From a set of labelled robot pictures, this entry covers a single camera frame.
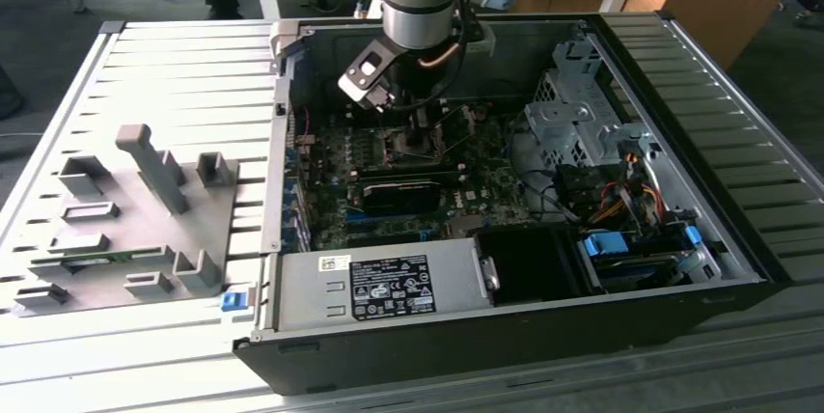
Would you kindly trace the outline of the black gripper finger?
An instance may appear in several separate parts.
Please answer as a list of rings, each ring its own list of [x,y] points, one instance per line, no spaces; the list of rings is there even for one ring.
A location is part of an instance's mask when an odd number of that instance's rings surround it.
[[[435,152],[436,150],[427,110],[414,110],[408,116],[407,147],[412,152]]]

